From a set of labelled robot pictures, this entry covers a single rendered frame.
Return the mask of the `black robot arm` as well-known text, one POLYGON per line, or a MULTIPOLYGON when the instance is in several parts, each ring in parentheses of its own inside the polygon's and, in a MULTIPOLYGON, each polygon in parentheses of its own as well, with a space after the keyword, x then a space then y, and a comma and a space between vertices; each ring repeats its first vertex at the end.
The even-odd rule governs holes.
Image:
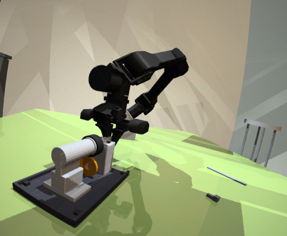
MULTIPOLYGON (((164 68, 164 73, 150 91, 138 96, 135 104, 127 109, 135 119, 140 114, 147 115, 153 110, 158 101, 158 95, 172 79, 183 76, 189 70, 186 60, 186 56, 178 48, 154 54, 136 51, 113 60, 113 64, 94 67, 88 81, 90 87, 96 91, 128 96, 130 85, 137 86, 148 81, 155 71, 164 68)), ((93 108, 93 121, 104 126, 122 121, 123 116, 124 105, 121 100, 115 104, 106 101, 93 108)))

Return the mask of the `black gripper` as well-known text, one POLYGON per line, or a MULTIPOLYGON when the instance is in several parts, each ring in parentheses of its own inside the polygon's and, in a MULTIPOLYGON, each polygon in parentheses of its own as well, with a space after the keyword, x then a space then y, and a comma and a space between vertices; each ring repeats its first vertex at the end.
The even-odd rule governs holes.
MULTIPOLYGON (((143 135, 148 132, 149 123, 147 121, 140 119, 131 119, 131 120, 125 119, 127 117, 127 115, 125 115, 127 104, 129 103, 128 96, 107 93, 107 96, 104 97, 104 100, 113 104, 119 103, 121 100, 124 105, 124 116, 122 121, 118 123, 113 122, 109 126, 104 126, 101 123, 97 122, 95 126, 99 127, 103 137, 109 137, 112 135, 111 141, 115 142, 116 145, 118 140, 124 134, 124 132, 130 131, 132 133, 140 135, 143 135), (116 124, 116 128, 113 128, 113 124, 116 124)), ((80 119, 89 121, 92 118, 93 118, 93 109, 84 109, 81 112, 80 119)))

